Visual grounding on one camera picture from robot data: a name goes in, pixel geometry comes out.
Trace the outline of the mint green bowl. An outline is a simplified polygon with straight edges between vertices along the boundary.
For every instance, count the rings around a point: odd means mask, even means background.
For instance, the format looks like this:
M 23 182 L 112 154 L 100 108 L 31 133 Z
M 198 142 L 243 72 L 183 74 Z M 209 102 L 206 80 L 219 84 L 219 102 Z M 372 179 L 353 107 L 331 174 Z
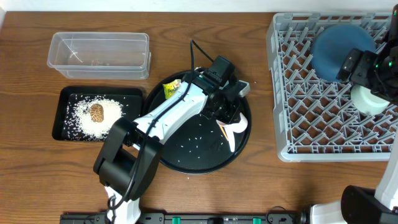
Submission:
M 367 115 L 381 114 L 390 104 L 388 101 L 375 96 L 368 88 L 355 85 L 351 89 L 351 99 L 354 106 Z

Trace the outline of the white pink cup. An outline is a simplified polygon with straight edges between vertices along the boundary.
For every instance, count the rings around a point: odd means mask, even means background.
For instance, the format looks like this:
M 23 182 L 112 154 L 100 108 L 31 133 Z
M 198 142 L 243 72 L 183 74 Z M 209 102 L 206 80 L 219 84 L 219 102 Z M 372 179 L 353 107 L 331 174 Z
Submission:
M 237 123 L 226 124 L 218 120 L 216 122 L 224 129 L 225 133 L 241 133 L 248 126 L 248 120 L 242 113 L 239 114 L 239 121 Z

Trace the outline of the brown food piece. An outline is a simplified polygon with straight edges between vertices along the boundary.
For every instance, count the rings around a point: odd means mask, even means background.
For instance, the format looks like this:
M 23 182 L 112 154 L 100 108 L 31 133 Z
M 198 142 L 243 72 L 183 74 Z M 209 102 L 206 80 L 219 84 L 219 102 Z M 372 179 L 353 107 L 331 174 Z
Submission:
M 102 123 L 104 121 L 104 109 L 100 104 L 93 104 L 89 108 L 91 120 L 95 123 Z

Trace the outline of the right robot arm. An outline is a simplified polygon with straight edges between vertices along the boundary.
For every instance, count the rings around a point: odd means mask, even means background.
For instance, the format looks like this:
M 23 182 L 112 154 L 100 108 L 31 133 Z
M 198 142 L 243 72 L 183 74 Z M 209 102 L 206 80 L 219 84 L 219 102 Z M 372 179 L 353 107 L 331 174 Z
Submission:
M 369 34 L 351 24 L 333 25 L 312 45 L 312 67 L 332 82 L 350 83 L 353 106 L 366 115 L 377 115 L 397 105 L 397 7 L 392 8 L 384 46 L 364 45 Z M 374 189 L 348 185 L 339 200 L 310 207 L 306 223 L 397 223 L 397 131 L 377 137 L 392 141 L 376 161 L 386 163 Z

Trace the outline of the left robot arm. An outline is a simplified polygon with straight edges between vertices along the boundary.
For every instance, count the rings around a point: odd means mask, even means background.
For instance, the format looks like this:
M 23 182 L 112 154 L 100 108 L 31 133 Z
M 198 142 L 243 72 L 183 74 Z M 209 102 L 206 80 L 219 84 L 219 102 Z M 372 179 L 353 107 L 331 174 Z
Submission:
M 156 109 L 133 122 L 119 118 L 93 166 L 108 194 L 107 222 L 138 221 L 139 199 L 154 179 L 165 143 L 193 116 L 213 118 L 234 152 L 234 135 L 248 126 L 241 98 L 249 91 L 249 83 L 238 80 L 234 72 L 193 70 Z

